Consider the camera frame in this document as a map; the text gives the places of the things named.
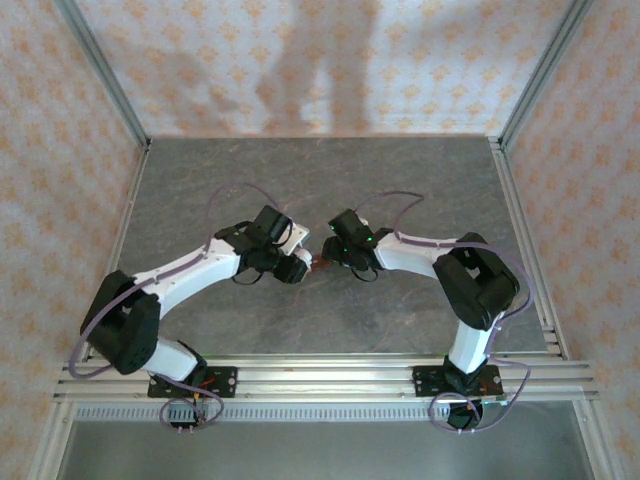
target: black mounting bracket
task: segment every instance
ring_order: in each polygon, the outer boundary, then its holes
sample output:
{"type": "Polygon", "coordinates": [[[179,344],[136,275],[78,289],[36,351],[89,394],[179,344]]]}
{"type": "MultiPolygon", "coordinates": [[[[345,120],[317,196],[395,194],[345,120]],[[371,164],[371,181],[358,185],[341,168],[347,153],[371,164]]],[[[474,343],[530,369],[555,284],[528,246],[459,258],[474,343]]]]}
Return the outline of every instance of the black mounting bracket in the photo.
{"type": "MultiPolygon", "coordinates": [[[[445,377],[444,365],[417,365],[413,367],[411,378],[416,397],[435,397],[440,393],[457,391],[445,377]]],[[[495,365],[482,367],[474,381],[462,393],[472,397],[499,396],[504,394],[500,371],[495,365]]]]}
{"type": "MultiPolygon", "coordinates": [[[[204,377],[195,387],[215,393],[220,398],[234,398],[238,387],[237,367],[206,367],[204,377]]],[[[149,398],[193,398],[193,392],[165,382],[159,377],[151,377],[149,398]]]]}

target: gray marble floor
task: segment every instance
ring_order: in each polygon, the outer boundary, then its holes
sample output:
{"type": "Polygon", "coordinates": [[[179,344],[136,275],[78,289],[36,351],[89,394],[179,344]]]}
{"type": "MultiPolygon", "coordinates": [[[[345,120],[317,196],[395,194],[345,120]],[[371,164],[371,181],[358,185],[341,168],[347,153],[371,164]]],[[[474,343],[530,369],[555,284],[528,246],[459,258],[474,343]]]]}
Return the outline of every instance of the gray marble floor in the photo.
{"type": "MultiPolygon", "coordinates": [[[[297,223],[311,229],[319,252],[326,222],[371,194],[424,193],[402,230],[432,238],[476,231],[517,251],[515,234],[484,138],[159,140],[151,148],[120,258],[126,273],[162,265],[204,243],[204,207],[230,181],[259,184],[297,223]]],[[[365,207],[375,229],[391,226],[406,198],[365,207]]],[[[237,188],[213,210],[216,229],[252,220],[265,204],[237,188]]],[[[172,310],[162,333],[203,354],[446,352],[457,320],[439,285],[404,272],[375,283],[346,269],[310,274],[300,285],[265,276],[250,287],[230,281],[205,289],[172,310]]],[[[500,351],[545,349],[536,312],[515,319],[500,351]]]]}

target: patterned wallpaper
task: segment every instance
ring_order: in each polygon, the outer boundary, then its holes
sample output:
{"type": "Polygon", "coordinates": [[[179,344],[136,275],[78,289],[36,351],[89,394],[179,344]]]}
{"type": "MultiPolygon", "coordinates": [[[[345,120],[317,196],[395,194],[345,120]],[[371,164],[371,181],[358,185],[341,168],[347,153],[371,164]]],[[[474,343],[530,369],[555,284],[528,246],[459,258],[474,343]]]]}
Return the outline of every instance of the patterned wallpaper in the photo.
{"type": "Polygon", "coordinates": [[[51,0],[0,9],[0,478],[26,477],[139,156],[51,0]]]}
{"type": "Polygon", "coordinates": [[[80,0],[152,136],[497,135],[570,0],[80,0]]]}
{"type": "Polygon", "coordinates": [[[600,0],[511,154],[576,358],[596,376],[640,478],[640,15],[600,0]]]}

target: ventilation grille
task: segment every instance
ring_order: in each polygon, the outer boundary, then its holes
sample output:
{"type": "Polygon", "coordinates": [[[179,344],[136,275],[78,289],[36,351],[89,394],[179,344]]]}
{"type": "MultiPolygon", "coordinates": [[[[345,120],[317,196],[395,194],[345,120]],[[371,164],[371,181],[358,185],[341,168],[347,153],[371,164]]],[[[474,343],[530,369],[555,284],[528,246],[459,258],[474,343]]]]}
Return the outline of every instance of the ventilation grille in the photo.
{"type": "MultiPolygon", "coordinates": [[[[80,404],[76,421],[158,421],[160,404],[80,404]]],[[[205,404],[208,417],[213,404],[205,404]]],[[[168,420],[192,418],[187,405],[174,404],[168,408],[168,420]]],[[[441,404],[435,409],[437,419],[449,416],[449,407],[441,404]]],[[[239,422],[398,422],[428,420],[426,405],[347,404],[347,405],[291,405],[291,404],[226,404],[219,420],[239,422]]]]}

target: purple cable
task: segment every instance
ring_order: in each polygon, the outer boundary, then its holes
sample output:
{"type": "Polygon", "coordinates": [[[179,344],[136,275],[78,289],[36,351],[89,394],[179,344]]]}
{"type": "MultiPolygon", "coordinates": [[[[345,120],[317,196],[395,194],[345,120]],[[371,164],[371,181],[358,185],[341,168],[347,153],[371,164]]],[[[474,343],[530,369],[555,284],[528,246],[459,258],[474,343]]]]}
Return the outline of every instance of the purple cable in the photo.
{"type": "Polygon", "coordinates": [[[497,357],[493,356],[490,352],[491,352],[491,346],[492,346],[493,342],[495,341],[498,332],[502,329],[502,325],[504,325],[504,323],[506,321],[514,318],[516,315],[521,314],[526,309],[531,307],[531,305],[533,305],[533,301],[534,301],[534,298],[535,298],[535,286],[533,284],[533,281],[531,280],[531,277],[529,277],[529,274],[527,274],[527,271],[524,269],[524,267],[522,266],[522,264],[518,260],[516,260],[512,255],[508,254],[507,252],[504,252],[499,248],[492,247],[491,245],[487,245],[485,243],[477,243],[477,242],[443,242],[443,243],[438,243],[438,242],[429,242],[429,241],[424,241],[424,240],[415,240],[415,239],[412,239],[412,238],[403,237],[401,235],[400,231],[398,230],[398,225],[399,225],[400,220],[402,219],[402,217],[409,210],[411,210],[413,207],[415,207],[416,205],[418,205],[419,203],[424,201],[424,195],[422,195],[420,193],[408,192],[408,191],[404,191],[404,190],[389,190],[389,191],[386,191],[386,192],[381,192],[381,193],[372,195],[371,197],[367,198],[364,202],[360,203],[355,208],[355,211],[357,211],[360,207],[362,207],[363,205],[369,203],[370,201],[372,201],[374,199],[381,198],[381,197],[387,197],[387,196],[390,196],[390,195],[409,195],[409,196],[412,196],[412,197],[417,197],[417,200],[414,200],[413,202],[411,202],[409,205],[407,205],[406,207],[404,207],[400,211],[400,213],[396,217],[396,220],[395,220],[395,222],[393,224],[393,234],[398,239],[398,241],[400,241],[401,243],[406,243],[408,245],[415,245],[415,246],[419,246],[419,247],[432,247],[432,248],[479,248],[479,249],[482,249],[482,250],[488,250],[488,251],[498,255],[498,257],[507,260],[509,265],[511,267],[515,268],[518,271],[518,273],[524,278],[525,283],[527,284],[527,300],[521,306],[519,306],[518,308],[516,308],[513,311],[507,313],[500,320],[496,320],[495,321],[493,329],[491,331],[491,335],[489,336],[489,339],[487,341],[487,346],[485,347],[485,350],[484,350],[484,354],[489,359],[492,359],[492,360],[494,360],[494,361],[496,361],[498,363],[502,363],[504,365],[519,366],[519,367],[525,368],[527,370],[527,373],[525,374],[525,376],[524,376],[524,378],[522,380],[522,383],[520,384],[520,387],[518,388],[518,390],[516,390],[516,393],[513,395],[513,398],[511,399],[511,401],[509,402],[507,407],[502,411],[501,415],[496,420],[494,420],[492,423],[490,423],[489,425],[486,425],[486,426],[480,427],[480,428],[472,428],[471,430],[448,428],[448,427],[445,427],[443,425],[440,425],[439,423],[437,423],[435,421],[434,407],[435,407],[436,402],[440,398],[443,398],[445,396],[449,396],[449,397],[453,396],[455,398],[463,399],[463,400],[465,400],[467,402],[467,405],[469,405],[470,408],[473,410],[476,419],[479,420],[480,416],[479,416],[478,410],[476,409],[476,406],[473,404],[473,402],[468,397],[466,397],[466,396],[464,396],[464,395],[462,395],[460,393],[445,392],[445,393],[441,393],[441,394],[438,394],[435,397],[433,397],[433,399],[429,403],[428,412],[429,412],[430,421],[439,430],[442,430],[442,431],[448,432],[448,433],[457,433],[458,435],[460,435],[462,433],[475,433],[475,432],[482,432],[482,431],[489,430],[490,428],[493,428],[496,425],[498,425],[507,416],[507,414],[511,411],[511,408],[513,408],[514,403],[516,402],[516,400],[518,399],[518,397],[522,393],[522,390],[524,390],[525,384],[527,383],[527,380],[529,380],[529,377],[531,376],[531,367],[529,365],[525,365],[524,363],[520,363],[520,362],[503,360],[503,359],[500,359],[500,358],[497,358],[497,357]]]}
{"type": "MultiPolygon", "coordinates": [[[[231,189],[233,187],[237,187],[237,186],[250,187],[250,188],[253,188],[254,190],[259,191],[276,207],[276,209],[279,209],[278,203],[273,199],[273,197],[271,197],[271,195],[269,195],[264,189],[262,189],[258,185],[255,185],[255,184],[249,183],[249,182],[232,182],[232,183],[228,183],[228,184],[222,185],[216,191],[214,191],[211,194],[211,196],[209,197],[209,201],[207,202],[207,208],[206,208],[207,223],[209,221],[209,213],[210,213],[211,207],[213,206],[213,201],[222,192],[227,191],[227,190],[229,190],[229,189],[231,189]]],[[[149,279],[147,279],[147,280],[145,280],[143,282],[140,282],[139,284],[136,284],[136,285],[128,288],[123,293],[118,295],[116,298],[111,300],[107,305],[105,305],[105,307],[102,308],[102,310],[100,310],[97,313],[97,315],[91,319],[91,321],[89,322],[87,327],[80,334],[80,338],[76,342],[76,344],[75,344],[75,346],[73,348],[73,351],[71,352],[71,357],[69,358],[69,374],[73,378],[75,378],[76,380],[88,380],[88,379],[93,378],[93,377],[95,377],[97,375],[100,375],[103,372],[106,372],[107,370],[109,370],[112,367],[112,365],[106,365],[104,367],[100,367],[100,368],[98,368],[96,370],[93,370],[92,372],[89,372],[89,373],[79,373],[78,372],[77,363],[78,363],[78,360],[80,359],[80,354],[82,353],[82,347],[84,346],[84,343],[87,341],[87,339],[89,338],[91,333],[95,330],[95,328],[98,326],[100,321],[102,321],[102,319],[111,310],[113,310],[114,308],[116,308],[119,305],[121,305],[122,302],[124,302],[127,298],[129,298],[131,295],[133,295],[138,290],[141,290],[141,289],[151,285],[152,283],[158,283],[158,282],[160,282],[162,280],[166,280],[167,278],[170,278],[170,277],[172,277],[172,276],[174,276],[174,275],[176,275],[176,274],[178,274],[180,272],[183,272],[183,271],[193,267],[198,262],[200,262],[200,260],[202,260],[205,257],[205,254],[209,251],[209,248],[211,247],[211,241],[213,239],[213,229],[212,229],[211,225],[209,226],[208,230],[209,230],[209,232],[208,232],[208,235],[207,235],[207,240],[205,242],[205,245],[202,248],[202,251],[199,252],[195,257],[193,257],[191,260],[187,260],[182,265],[178,265],[177,267],[174,267],[171,270],[168,270],[168,271],[166,271],[164,273],[161,273],[160,275],[158,275],[155,278],[149,278],[149,279]]],[[[218,413],[216,413],[216,415],[214,415],[212,418],[210,418],[205,423],[203,423],[202,425],[196,427],[193,430],[198,430],[198,429],[201,429],[201,428],[204,428],[206,426],[211,425],[211,422],[213,422],[216,418],[218,418],[220,416],[220,414],[222,413],[222,411],[224,410],[224,402],[215,393],[209,392],[208,390],[191,387],[191,386],[186,385],[184,383],[180,383],[180,382],[172,380],[172,379],[170,379],[168,377],[165,377],[164,375],[158,375],[158,376],[160,378],[162,378],[163,380],[165,380],[165,381],[167,381],[167,382],[169,382],[169,383],[171,383],[173,385],[176,385],[177,387],[184,388],[185,390],[190,390],[190,391],[195,392],[195,393],[201,393],[201,394],[206,395],[206,396],[208,396],[210,398],[213,398],[214,400],[216,400],[217,402],[220,403],[220,410],[218,411],[218,413]]],[[[169,405],[171,405],[172,403],[175,403],[175,401],[177,401],[177,399],[169,400],[160,409],[160,422],[165,426],[168,426],[168,425],[167,425],[166,421],[163,418],[164,411],[169,405]]]]}

